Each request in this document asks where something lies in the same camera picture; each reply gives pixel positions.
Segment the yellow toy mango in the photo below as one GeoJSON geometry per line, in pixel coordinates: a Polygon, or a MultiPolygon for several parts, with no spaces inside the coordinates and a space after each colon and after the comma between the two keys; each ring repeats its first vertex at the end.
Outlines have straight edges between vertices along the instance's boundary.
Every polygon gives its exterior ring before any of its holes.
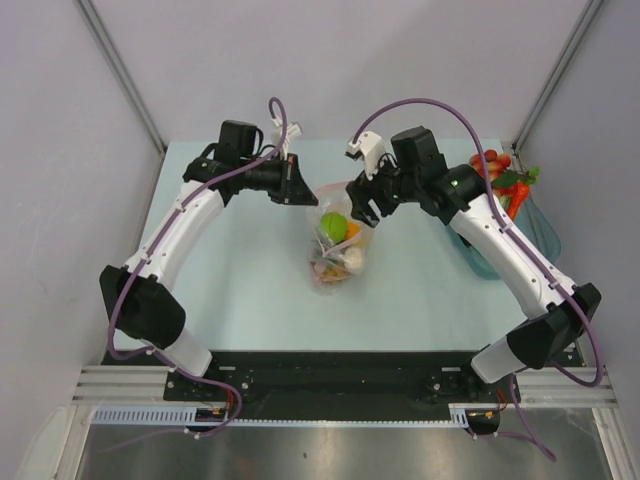
{"type": "Polygon", "coordinates": [[[361,227],[357,223],[349,221],[347,223],[347,229],[346,229],[344,240],[348,241],[352,239],[353,237],[358,235],[360,231],[361,231],[361,227]]]}

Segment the green round fruit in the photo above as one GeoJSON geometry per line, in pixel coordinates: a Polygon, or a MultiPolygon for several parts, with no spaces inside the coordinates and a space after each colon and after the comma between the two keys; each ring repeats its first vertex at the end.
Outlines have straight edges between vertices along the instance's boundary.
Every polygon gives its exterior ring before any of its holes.
{"type": "Polygon", "coordinates": [[[344,241],[348,220],[339,212],[327,212],[320,220],[320,227],[333,244],[344,241]]]}

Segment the clear zip top bag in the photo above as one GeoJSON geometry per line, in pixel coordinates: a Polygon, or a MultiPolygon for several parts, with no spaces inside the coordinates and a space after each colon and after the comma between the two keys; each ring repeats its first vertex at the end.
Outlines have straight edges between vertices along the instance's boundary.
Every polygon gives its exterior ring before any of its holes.
{"type": "Polygon", "coordinates": [[[374,230],[352,217],[347,183],[333,183],[315,192],[318,203],[306,208],[310,240],[307,261],[318,293],[333,294],[360,277],[368,265],[374,230]]]}

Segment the orange toy pineapple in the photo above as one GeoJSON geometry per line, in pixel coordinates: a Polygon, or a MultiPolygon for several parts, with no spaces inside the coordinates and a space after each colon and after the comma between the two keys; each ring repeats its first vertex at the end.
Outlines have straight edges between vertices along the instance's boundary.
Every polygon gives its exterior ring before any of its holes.
{"type": "Polygon", "coordinates": [[[354,274],[346,268],[342,253],[329,253],[328,247],[321,240],[311,243],[308,261],[311,278],[318,287],[333,287],[350,279],[354,274]]]}

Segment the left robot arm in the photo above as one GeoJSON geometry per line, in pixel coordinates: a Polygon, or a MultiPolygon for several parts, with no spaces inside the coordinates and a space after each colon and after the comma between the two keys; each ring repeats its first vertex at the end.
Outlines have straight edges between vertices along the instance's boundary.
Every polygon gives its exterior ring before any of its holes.
{"type": "Polygon", "coordinates": [[[159,353],[186,372],[186,387],[197,398],[214,397],[221,376],[210,351],[186,325],[186,313],[172,294],[175,281],[199,237],[244,190],[264,192],[285,206],[315,206],[298,157],[290,150],[302,133],[296,123],[274,118],[267,152],[254,148],[263,137],[253,124],[225,121],[216,142],[188,164],[180,190],[161,224],[121,267],[108,265],[99,283],[109,332],[142,342],[145,354],[159,353]]]}

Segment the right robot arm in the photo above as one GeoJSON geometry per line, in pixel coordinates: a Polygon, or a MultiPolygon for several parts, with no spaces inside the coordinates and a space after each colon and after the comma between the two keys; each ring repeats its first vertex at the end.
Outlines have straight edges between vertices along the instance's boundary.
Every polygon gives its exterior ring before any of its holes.
{"type": "Polygon", "coordinates": [[[370,131],[349,142],[346,154],[364,163],[346,191],[352,217],[370,227],[404,203],[416,203],[471,244],[516,298],[526,319],[477,352],[461,376],[473,401],[493,394],[498,381],[524,368],[541,369],[586,329],[601,294],[591,283],[577,285],[522,235],[470,165],[447,166],[433,133],[422,127],[391,139],[370,131]]]}

